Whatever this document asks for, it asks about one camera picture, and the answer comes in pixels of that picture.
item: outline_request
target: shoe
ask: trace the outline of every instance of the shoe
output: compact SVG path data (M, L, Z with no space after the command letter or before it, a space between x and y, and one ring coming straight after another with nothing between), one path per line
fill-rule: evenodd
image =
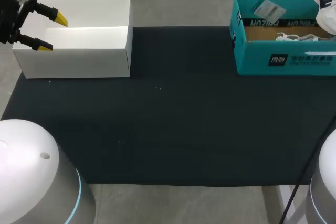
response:
M336 0L314 0L319 6L316 21L326 32L336 35Z

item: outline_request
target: cardboard box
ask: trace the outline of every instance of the cardboard box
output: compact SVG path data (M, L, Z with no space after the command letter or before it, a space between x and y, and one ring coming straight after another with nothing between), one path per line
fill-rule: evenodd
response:
M13 52L26 78L129 77L133 24L130 0L38 0L59 9L64 27L29 13L21 32L54 46L34 51L21 43Z
M316 23L314 0L270 0L286 9L274 24L254 14L263 0L234 0L230 33L239 74L336 75L336 41L275 41L279 32L330 35Z

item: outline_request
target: gray floor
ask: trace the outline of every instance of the gray floor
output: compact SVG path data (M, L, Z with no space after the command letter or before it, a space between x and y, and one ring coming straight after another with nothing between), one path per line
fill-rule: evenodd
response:
M233 0L131 0L136 26L225 26ZM11 45L0 45L0 115L20 68ZM92 185L98 224L275 223L281 209L268 210L261 187L171 187ZM300 201L306 192L303 188Z

